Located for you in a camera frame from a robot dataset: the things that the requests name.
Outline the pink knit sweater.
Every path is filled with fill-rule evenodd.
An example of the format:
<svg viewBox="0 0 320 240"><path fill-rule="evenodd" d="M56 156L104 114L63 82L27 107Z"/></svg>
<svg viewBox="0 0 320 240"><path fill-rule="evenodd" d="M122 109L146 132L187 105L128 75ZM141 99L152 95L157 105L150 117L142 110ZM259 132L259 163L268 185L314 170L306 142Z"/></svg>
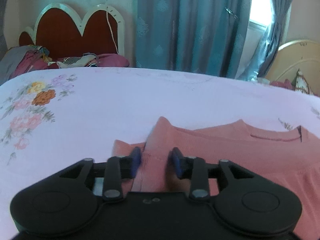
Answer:
<svg viewBox="0 0 320 240"><path fill-rule="evenodd" d="M124 193L187 191L187 183L165 171L175 147L212 164L227 159L294 192L303 206L295 233L319 239L319 139L304 127L275 132L238 120L191 131L161 117L139 147L142 163L135 179L123 183Z"/></svg>

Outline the pile of colourful clothes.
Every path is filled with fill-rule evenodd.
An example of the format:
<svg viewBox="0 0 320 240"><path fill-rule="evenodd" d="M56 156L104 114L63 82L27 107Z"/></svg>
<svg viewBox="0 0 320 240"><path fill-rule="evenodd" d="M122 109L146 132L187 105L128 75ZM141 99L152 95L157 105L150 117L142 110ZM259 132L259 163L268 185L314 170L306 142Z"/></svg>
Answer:
<svg viewBox="0 0 320 240"><path fill-rule="evenodd" d="M1 59L1 85L19 75L50 68L54 61L43 46L21 46L9 49Z"/></svg>

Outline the floral pink bed sheet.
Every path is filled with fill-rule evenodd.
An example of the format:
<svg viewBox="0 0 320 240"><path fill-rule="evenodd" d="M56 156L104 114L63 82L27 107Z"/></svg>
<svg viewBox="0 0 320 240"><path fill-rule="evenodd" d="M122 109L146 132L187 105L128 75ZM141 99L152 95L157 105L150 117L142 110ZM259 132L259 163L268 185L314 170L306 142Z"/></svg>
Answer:
<svg viewBox="0 0 320 240"><path fill-rule="evenodd" d="M82 159L128 155L161 117L191 131L238 120L275 132L302 126L319 139L319 98L288 89L138 68L29 72L1 86L1 239L18 234L18 192Z"/></svg>

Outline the white patterned pillow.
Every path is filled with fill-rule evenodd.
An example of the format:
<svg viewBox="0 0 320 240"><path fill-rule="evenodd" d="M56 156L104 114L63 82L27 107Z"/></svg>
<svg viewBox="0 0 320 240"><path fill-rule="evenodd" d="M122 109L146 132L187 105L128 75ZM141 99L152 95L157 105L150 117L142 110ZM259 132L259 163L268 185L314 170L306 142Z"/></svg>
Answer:
<svg viewBox="0 0 320 240"><path fill-rule="evenodd" d="M296 73L295 91L303 94L315 95L300 69L298 69Z"/></svg>

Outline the striped folded cloth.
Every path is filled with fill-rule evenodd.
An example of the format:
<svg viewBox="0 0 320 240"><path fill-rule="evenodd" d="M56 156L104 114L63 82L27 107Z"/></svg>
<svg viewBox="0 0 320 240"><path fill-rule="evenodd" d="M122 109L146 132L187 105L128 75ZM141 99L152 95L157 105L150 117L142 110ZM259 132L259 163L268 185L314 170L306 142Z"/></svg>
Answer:
<svg viewBox="0 0 320 240"><path fill-rule="evenodd" d="M59 68L75 68L75 67L97 67L97 56L95 54L84 54L80 57L65 57L56 61Z"/></svg>

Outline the magenta pillow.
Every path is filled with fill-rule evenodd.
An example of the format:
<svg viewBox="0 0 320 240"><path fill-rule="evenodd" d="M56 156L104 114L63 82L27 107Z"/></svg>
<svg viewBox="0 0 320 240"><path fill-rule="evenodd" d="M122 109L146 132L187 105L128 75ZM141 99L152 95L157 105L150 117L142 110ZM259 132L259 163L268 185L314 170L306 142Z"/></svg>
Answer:
<svg viewBox="0 0 320 240"><path fill-rule="evenodd" d="M129 61L118 54L100 54L96 56L99 67L128 67Z"/></svg>

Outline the cream wooden headboard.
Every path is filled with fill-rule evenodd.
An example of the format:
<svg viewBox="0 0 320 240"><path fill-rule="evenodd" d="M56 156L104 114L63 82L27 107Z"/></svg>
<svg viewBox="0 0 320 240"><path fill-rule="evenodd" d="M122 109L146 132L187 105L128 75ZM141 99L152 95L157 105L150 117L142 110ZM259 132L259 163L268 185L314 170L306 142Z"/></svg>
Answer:
<svg viewBox="0 0 320 240"><path fill-rule="evenodd" d="M279 47L265 78L269 81L293 81L301 70L313 90L319 89L319 43L295 40Z"/></svg>

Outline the red white scalloped headboard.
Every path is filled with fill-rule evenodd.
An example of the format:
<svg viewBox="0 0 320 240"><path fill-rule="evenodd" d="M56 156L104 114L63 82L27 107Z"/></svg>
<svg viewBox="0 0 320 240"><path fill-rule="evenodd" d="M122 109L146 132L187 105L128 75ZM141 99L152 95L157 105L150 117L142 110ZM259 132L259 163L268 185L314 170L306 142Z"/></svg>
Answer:
<svg viewBox="0 0 320 240"><path fill-rule="evenodd" d="M18 44L43 46L51 58L60 59L85 53L124 56L124 41L124 19L114 7L99 4L80 17L66 4L50 3L40 12L34 27L21 32Z"/></svg>

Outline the bright window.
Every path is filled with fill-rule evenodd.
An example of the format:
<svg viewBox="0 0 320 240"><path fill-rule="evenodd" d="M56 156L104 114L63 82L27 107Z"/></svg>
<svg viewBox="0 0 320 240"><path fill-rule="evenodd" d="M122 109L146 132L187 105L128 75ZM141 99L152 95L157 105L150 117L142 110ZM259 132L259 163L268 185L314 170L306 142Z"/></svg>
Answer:
<svg viewBox="0 0 320 240"><path fill-rule="evenodd" d="M250 22L267 27L272 20L271 0L252 0Z"/></svg>

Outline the tied blue-grey curtain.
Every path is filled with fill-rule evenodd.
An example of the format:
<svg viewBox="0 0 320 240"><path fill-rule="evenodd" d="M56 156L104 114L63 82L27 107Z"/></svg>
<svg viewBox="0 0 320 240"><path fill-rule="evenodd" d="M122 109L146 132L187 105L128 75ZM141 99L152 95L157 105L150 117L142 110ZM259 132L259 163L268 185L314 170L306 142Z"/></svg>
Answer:
<svg viewBox="0 0 320 240"><path fill-rule="evenodd" d="M293 0L271 0L271 23L266 28L260 42L243 72L246 81L265 76L271 67L285 29L285 19Z"/></svg>

